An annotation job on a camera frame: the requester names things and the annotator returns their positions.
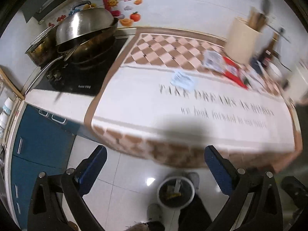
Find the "large red snack bag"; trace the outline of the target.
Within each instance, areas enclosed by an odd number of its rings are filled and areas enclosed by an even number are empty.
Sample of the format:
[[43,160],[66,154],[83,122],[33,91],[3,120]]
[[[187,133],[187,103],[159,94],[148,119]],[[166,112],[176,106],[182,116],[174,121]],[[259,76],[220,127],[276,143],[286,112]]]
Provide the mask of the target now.
[[220,74],[235,82],[240,87],[247,89],[240,78],[240,68],[231,59],[222,56],[216,51],[206,50],[204,53],[203,66]]

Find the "blue kitchen cabinet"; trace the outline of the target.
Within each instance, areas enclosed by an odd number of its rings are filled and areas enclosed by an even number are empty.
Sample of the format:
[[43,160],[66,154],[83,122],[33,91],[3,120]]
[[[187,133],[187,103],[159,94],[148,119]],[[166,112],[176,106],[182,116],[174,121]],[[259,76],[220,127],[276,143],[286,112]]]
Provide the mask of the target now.
[[71,163],[70,155],[77,150],[74,142],[82,139],[88,156],[97,143],[88,139],[80,124],[26,105],[14,139],[10,168],[13,208],[21,229],[28,224],[28,209],[39,173],[64,173]]

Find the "white round trash bin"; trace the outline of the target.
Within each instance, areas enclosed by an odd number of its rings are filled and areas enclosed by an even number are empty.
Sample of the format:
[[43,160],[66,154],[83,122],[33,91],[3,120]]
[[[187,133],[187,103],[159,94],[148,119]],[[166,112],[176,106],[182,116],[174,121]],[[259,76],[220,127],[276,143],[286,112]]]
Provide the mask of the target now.
[[195,196],[193,183],[184,176],[167,177],[157,189],[158,203],[168,209],[187,207]]

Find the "white ceramic bowl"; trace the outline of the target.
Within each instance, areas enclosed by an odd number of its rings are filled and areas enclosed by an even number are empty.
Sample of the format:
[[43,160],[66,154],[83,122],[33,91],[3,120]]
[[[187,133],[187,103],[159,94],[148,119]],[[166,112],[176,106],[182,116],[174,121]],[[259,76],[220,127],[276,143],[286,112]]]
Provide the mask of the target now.
[[275,82],[278,82],[278,81],[282,80],[282,73],[281,73],[281,71],[272,62],[270,62],[268,64],[268,66],[267,66],[267,74]]

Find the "black induction cooktop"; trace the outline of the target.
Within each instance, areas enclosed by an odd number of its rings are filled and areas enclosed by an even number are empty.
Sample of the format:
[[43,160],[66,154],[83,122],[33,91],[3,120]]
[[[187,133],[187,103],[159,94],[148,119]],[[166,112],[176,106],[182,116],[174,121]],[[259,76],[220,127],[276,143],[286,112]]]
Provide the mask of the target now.
[[95,96],[104,78],[119,55],[128,37],[111,37],[99,48],[99,55],[86,62],[75,64],[57,60],[34,83],[34,89]]

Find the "dark brown sauce bottle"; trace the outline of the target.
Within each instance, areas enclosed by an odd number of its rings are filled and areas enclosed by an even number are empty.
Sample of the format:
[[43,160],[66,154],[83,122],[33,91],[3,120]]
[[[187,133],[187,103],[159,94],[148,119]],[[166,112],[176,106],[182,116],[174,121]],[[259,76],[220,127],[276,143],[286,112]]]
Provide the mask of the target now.
[[277,45],[277,42],[279,41],[280,34],[274,33],[273,37],[271,38],[269,44],[263,48],[258,61],[260,62],[261,66],[264,69],[267,69],[269,63],[271,62],[271,59],[273,58],[273,53],[275,51],[275,46]]

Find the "checkered white pink tablecloth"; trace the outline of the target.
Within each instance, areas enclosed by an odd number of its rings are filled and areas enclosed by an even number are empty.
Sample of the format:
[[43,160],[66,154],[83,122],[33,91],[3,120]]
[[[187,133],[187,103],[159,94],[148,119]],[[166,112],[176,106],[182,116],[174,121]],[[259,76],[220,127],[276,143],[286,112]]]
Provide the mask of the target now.
[[[205,68],[205,51],[222,53],[225,43],[138,27],[90,103],[85,125],[115,151],[172,167],[204,167],[204,148],[212,145],[236,167],[283,170],[303,149],[296,110],[271,80],[244,89]],[[176,71],[195,79],[193,91],[170,84]]]

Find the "white blue paper sachet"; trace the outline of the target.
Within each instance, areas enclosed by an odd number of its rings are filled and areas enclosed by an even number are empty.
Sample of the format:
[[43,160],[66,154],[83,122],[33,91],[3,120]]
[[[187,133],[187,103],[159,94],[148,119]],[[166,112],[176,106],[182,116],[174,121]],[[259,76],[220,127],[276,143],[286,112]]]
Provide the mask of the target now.
[[196,81],[193,77],[181,71],[176,71],[171,78],[170,84],[184,90],[193,91],[195,89]]

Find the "beige utensil holder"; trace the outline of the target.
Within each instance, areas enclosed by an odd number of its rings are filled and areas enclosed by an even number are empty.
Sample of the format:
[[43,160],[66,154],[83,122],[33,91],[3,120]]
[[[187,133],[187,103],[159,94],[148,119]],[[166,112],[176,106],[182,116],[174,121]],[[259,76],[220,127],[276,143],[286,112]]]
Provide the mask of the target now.
[[236,17],[229,29],[224,52],[238,64],[248,64],[254,53],[260,32],[252,29],[242,18]]

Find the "steel wok with lid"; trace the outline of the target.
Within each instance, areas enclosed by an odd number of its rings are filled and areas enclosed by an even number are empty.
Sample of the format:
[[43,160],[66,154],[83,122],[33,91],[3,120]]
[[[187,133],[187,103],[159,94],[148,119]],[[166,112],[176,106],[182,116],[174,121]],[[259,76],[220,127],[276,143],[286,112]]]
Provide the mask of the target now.
[[94,45],[111,37],[117,29],[118,18],[91,1],[82,1],[72,7],[72,13],[57,25],[42,31],[25,51],[39,67],[49,62],[56,53],[65,53],[93,41]]

